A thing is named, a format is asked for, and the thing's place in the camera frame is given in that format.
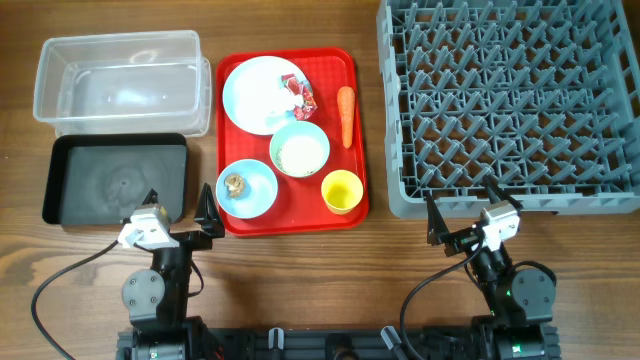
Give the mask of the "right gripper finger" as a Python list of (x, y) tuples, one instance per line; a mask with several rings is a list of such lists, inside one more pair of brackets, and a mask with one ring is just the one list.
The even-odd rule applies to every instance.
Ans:
[(449, 229), (430, 193), (425, 195), (425, 201), (428, 212), (427, 242), (432, 246), (438, 246), (449, 235)]
[(507, 201), (516, 210), (523, 209), (523, 205), (519, 201), (515, 200), (505, 190), (499, 187), (499, 184), (493, 175), (485, 175), (482, 179), (482, 184), (487, 192), (488, 199), (491, 204)]

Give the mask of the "brown food scrap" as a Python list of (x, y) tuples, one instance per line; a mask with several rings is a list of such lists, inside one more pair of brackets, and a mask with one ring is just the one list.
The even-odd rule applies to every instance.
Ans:
[(246, 189), (245, 179), (237, 173), (232, 173), (225, 178), (224, 185), (227, 188), (228, 196), (232, 199), (240, 197)]

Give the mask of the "small light blue bowl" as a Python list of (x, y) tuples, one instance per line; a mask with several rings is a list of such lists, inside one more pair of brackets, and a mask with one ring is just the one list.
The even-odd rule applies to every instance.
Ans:
[[(224, 185), (225, 178), (232, 173), (240, 174), (246, 181), (245, 192), (235, 199), (228, 196)], [(252, 219), (265, 214), (275, 203), (278, 181), (275, 173), (263, 162), (242, 159), (221, 172), (215, 185), (215, 195), (220, 207), (230, 216)]]

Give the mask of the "yellow plastic cup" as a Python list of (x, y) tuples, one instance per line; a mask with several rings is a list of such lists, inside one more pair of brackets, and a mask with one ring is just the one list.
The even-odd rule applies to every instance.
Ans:
[(355, 173), (335, 170), (323, 179), (321, 195), (332, 213), (345, 215), (361, 202), (364, 197), (364, 185)]

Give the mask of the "white rice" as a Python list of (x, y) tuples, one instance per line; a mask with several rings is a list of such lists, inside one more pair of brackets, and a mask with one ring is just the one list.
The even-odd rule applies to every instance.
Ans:
[(324, 149), (313, 137), (298, 135), (286, 140), (276, 154), (280, 169), (294, 177), (315, 173), (324, 163)]

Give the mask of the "green bowl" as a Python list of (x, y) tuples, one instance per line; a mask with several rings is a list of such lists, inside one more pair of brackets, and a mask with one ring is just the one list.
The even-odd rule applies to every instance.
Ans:
[(326, 164), (326, 162), (328, 161), (329, 155), (330, 155), (330, 142), (329, 139), (327, 137), (327, 135), (325, 134), (325, 132), (316, 124), (311, 123), (311, 122), (307, 122), (307, 121), (296, 121), (294, 123), (288, 124), (284, 127), (282, 127), (280, 130), (278, 130), (271, 138), (270, 141), (270, 145), (269, 145), (269, 154), (272, 160), (272, 163), (275, 165), (275, 167), (282, 172), (284, 175), (290, 176), (286, 173), (284, 173), (276, 160), (276, 154), (277, 151), (279, 150), (280, 146), (289, 138), (294, 137), (294, 136), (298, 136), (298, 135), (307, 135), (307, 136), (311, 136), (314, 139), (316, 139), (323, 147), (324, 149), (324, 163), (321, 166), (321, 168)]

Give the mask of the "white tissue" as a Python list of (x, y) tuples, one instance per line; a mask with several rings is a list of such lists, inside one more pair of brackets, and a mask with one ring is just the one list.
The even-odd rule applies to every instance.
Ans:
[(286, 88), (275, 91), (267, 98), (266, 124), (276, 128), (292, 122), (295, 120), (294, 110), (303, 103), (301, 95), (294, 95)]

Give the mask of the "red wrapper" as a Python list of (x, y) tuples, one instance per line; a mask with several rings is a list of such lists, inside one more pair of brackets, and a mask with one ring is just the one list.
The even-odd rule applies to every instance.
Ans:
[(308, 120), (317, 109), (310, 83), (307, 80), (299, 80), (293, 73), (282, 75), (281, 83), (288, 92), (288, 111), (299, 121)]

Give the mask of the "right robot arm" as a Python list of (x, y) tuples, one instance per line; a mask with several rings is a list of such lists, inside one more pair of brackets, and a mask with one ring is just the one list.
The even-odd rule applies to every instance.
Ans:
[(489, 205), (471, 226), (451, 232), (432, 195), (428, 209), (427, 242), (443, 245), (445, 254), (466, 256), (462, 267), (481, 291), (489, 313), (475, 316), (471, 325), (426, 330), (424, 344), (445, 359), (552, 359), (559, 347), (551, 342), (557, 331), (553, 318), (557, 277), (535, 261), (515, 263), (505, 242), (519, 229), (523, 205), (498, 186), (492, 176), (482, 184)]

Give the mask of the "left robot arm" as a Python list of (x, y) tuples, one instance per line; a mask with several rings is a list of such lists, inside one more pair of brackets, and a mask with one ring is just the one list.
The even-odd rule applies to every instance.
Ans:
[(148, 270), (131, 274), (122, 286), (132, 330), (118, 335), (118, 359), (224, 357), (223, 345), (202, 318), (187, 315), (190, 277), (199, 272), (192, 255), (210, 250), (215, 239), (225, 236), (209, 184), (203, 185), (194, 221), (199, 230), (172, 233), (171, 220), (155, 190), (124, 220), (118, 242), (150, 252), (152, 263)]

